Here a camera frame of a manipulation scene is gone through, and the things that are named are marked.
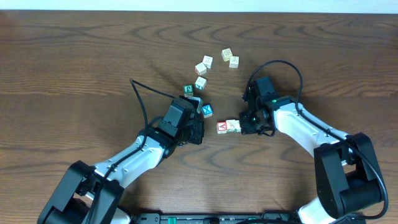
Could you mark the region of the red A wooden block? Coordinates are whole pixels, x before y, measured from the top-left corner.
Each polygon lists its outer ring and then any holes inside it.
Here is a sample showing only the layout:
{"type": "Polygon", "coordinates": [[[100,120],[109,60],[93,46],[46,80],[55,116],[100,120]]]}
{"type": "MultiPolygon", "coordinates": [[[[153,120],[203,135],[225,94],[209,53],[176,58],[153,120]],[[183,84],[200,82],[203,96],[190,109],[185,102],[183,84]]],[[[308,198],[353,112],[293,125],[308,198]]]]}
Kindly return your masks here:
{"type": "Polygon", "coordinates": [[[217,133],[226,134],[228,132],[226,121],[217,122],[217,133]]]}

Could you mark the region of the engraved number wooden block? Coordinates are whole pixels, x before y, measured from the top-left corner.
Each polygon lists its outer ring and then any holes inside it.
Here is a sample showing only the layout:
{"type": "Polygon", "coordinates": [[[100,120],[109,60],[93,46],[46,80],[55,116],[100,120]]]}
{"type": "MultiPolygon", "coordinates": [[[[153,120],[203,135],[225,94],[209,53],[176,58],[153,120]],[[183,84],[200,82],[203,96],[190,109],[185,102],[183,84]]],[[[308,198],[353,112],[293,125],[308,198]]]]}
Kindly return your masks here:
{"type": "Polygon", "coordinates": [[[226,128],[227,132],[236,132],[236,120],[235,119],[228,119],[226,120],[226,128]]]}

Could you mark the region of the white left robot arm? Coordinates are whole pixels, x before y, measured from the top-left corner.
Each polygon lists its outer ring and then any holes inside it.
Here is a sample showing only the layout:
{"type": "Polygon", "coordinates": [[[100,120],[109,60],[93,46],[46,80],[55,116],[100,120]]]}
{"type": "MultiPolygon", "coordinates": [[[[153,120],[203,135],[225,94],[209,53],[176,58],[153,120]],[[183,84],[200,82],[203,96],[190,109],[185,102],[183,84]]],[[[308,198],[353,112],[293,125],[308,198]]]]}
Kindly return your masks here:
{"type": "Polygon", "coordinates": [[[191,119],[174,126],[161,117],[143,129],[133,144],[114,157],[89,166],[73,163],[38,217],[38,223],[131,223],[119,207],[125,188],[168,158],[177,146],[199,145],[204,122],[191,119]]]}

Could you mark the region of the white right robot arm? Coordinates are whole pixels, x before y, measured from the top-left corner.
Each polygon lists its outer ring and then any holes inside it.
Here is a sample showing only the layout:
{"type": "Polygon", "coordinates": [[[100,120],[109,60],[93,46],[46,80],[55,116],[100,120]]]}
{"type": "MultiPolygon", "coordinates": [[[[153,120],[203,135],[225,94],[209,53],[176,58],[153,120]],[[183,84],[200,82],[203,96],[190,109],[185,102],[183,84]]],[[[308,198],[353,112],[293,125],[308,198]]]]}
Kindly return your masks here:
{"type": "Polygon", "coordinates": [[[298,209],[300,223],[375,220],[385,215],[388,193],[370,138],[332,128],[292,96],[246,93],[243,134],[284,133],[314,159],[317,197],[298,209]]]}

